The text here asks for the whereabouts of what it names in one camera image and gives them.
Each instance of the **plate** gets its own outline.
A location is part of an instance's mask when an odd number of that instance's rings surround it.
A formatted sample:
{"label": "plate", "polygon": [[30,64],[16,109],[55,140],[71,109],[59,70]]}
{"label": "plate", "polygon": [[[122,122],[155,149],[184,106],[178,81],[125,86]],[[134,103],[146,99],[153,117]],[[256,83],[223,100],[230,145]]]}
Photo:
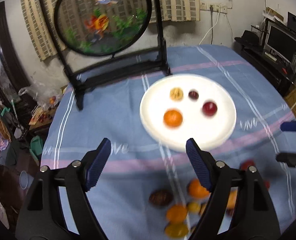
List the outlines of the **plate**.
{"label": "plate", "polygon": [[[170,90],[174,87],[183,90],[181,101],[170,99]],[[197,101],[188,97],[190,90],[198,91]],[[207,101],[217,105],[218,110],[213,117],[207,117],[201,111]],[[177,128],[169,128],[163,122],[164,113],[169,109],[178,109],[183,115],[183,122]],[[140,103],[140,119],[150,136],[181,152],[186,152],[186,141],[190,138],[204,151],[222,145],[232,134],[236,117],[236,107],[229,93],[211,79],[193,74],[160,79],[146,91]]]}

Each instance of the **computer monitor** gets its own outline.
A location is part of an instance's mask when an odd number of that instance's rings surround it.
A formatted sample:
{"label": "computer monitor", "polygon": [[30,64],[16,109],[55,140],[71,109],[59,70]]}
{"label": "computer monitor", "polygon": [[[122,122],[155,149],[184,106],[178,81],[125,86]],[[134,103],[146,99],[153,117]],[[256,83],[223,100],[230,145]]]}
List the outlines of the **computer monitor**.
{"label": "computer monitor", "polygon": [[281,29],[271,26],[267,46],[277,55],[292,63],[296,54],[296,40]]}

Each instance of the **black speaker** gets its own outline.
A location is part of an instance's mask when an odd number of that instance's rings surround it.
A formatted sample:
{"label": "black speaker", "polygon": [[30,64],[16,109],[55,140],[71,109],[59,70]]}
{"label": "black speaker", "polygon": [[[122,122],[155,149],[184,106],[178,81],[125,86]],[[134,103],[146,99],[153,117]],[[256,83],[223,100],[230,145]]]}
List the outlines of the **black speaker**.
{"label": "black speaker", "polygon": [[288,12],[287,27],[296,32],[296,15]]}

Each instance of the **black hat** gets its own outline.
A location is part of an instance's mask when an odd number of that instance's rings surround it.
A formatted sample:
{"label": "black hat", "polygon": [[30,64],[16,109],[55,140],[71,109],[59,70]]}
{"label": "black hat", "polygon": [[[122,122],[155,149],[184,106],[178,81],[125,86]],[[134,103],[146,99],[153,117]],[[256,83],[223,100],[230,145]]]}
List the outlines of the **black hat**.
{"label": "black hat", "polygon": [[236,37],[235,41],[245,47],[249,47],[250,49],[260,49],[259,37],[256,35],[256,33],[251,31],[244,31],[242,37]]}

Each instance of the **plate rim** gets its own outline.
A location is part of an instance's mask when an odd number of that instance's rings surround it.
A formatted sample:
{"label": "plate rim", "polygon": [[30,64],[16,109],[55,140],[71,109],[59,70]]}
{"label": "plate rim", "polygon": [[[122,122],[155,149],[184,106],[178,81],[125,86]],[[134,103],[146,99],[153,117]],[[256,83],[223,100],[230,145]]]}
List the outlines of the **plate rim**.
{"label": "plate rim", "polygon": [[141,120],[141,123],[142,125],[144,126],[144,129],[146,130],[146,132],[155,140],[157,141],[157,143],[159,145],[162,145],[162,146],[166,146],[170,149],[173,149],[175,151],[178,151],[178,152],[186,152],[186,148],[184,148],[184,150],[178,146],[178,145],[175,145],[175,144],[172,144],[172,143],[165,143],[163,140],[160,140],[159,138],[157,138],[152,132],[150,132],[150,129],[148,129],[148,125],[146,123],[146,121],[143,119],[143,113],[142,113],[142,102],[144,101],[144,98],[147,96],[147,92],[152,88],[154,87],[155,85],[158,85],[159,83],[162,83],[162,82],[165,82],[167,79],[169,78],[174,78],[174,77],[180,77],[180,76],[193,76],[193,77],[198,77],[198,78],[205,78],[205,79],[208,79],[209,81],[213,82],[213,83],[216,83],[218,86],[220,86],[226,93],[227,95],[229,96],[230,100],[232,101],[233,105],[234,105],[234,125],[232,126],[232,128],[229,130],[229,133],[227,133],[227,136],[224,136],[223,139],[221,139],[221,143],[214,147],[214,148],[217,148],[217,147],[220,147],[222,144],[224,144],[228,139],[229,137],[232,135],[233,131],[235,130],[235,127],[236,127],[236,122],[237,122],[237,110],[236,110],[236,105],[235,105],[235,102],[233,101],[232,97],[230,96],[230,94],[228,93],[228,91],[222,86],[220,85],[218,82],[208,78],[208,77],[205,77],[205,76],[202,76],[202,75],[197,75],[197,74],[189,74],[189,73],[182,73],[182,74],[174,74],[174,75],[170,75],[170,76],[166,76],[166,77],[163,77],[159,80],[157,80],[156,82],[154,82],[146,91],[145,93],[143,94],[142,98],[141,98],[141,102],[140,102],[140,107],[139,107],[139,115],[140,115],[140,120]]}

